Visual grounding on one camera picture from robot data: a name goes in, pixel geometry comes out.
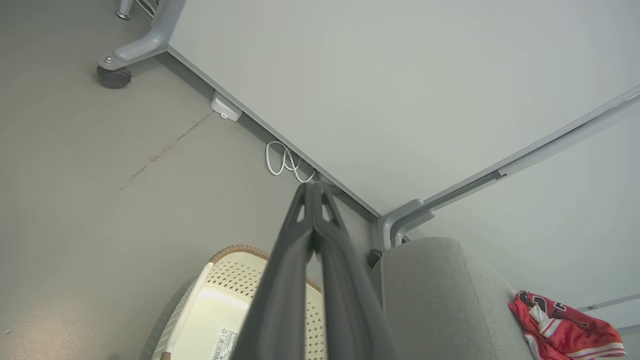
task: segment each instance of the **white cable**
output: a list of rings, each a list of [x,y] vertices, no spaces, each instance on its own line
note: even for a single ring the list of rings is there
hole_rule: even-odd
[[[153,6],[151,6],[151,4],[149,4],[147,0],[136,0],[136,3],[138,4],[138,6],[140,6],[142,11],[144,11],[147,15],[149,15],[151,19],[154,18],[154,15],[156,14],[156,9]]]
[[[278,145],[281,145],[284,148],[284,153],[282,154],[282,165],[280,166],[280,170],[278,170],[277,172],[273,171],[273,168],[271,167],[271,162],[269,161],[269,147],[271,147],[271,144],[274,144],[274,143],[277,143]],[[267,149],[264,151],[264,153],[267,157],[267,168],[269,169],[269,172],[271,172],[273,175],[278,176],[282,173],[282,170],[284,170],[284,168],[287,168],[287,170],[293,171],[293,174],[296,176],[296,179],[298,179],[299,182],[304,184],[311,181],[311,179],[313,179],[314,175],[316,174],[316,171],[314,170],[313,174],[311,174],[311,176],[309,176],[307,180],[300,179],[300,176],[298,175],[298,168],[300,167],[300,160],[302,160],[302,158],[298,159],[298,164],[296,165],[293,162],[291,149],[279,141],[272,141],[268,143]],[[289,161],[291,162],[292,167],[287,166],[287,155],[289,155]]]

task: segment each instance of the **white power adapter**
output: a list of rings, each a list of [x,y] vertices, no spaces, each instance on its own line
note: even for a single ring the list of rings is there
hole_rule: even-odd
[[[231,121],[238,121],[242,115],[242,110],[236,105],[233,105],[226,97],[222,96],[217,90],[213,94],[213,100],[211,101],[211,109],[220,114],[223,119],[229,119]]]

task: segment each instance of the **gray floor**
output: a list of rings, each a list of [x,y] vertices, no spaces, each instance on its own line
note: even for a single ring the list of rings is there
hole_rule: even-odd
[[[133,65],[127,88],[98,85],[95,55],[149,24],[135,5],[129,22],[115,8],[0,4],[7,359],[148,359],[184,285],[226,246],[269,251],[298,186],[265,169],[270,135],[212,113],[212,89],[171,56]],[[373,218],[339,206],[364,261]]]

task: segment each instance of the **whiteboard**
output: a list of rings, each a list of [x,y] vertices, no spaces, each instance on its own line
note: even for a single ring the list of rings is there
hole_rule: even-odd
[[[187,0],[169,45],[384,214],[640,84],[639,13],[633,0]]]

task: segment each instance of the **white label sticker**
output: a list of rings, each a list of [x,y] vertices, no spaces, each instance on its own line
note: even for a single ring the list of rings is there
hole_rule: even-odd
[[[213,350],[211,360],[229,360],[237,337],[238,333],[233,330],[229,330],[226,327],[220,329],[220,334],[216,341],[216,348]]]

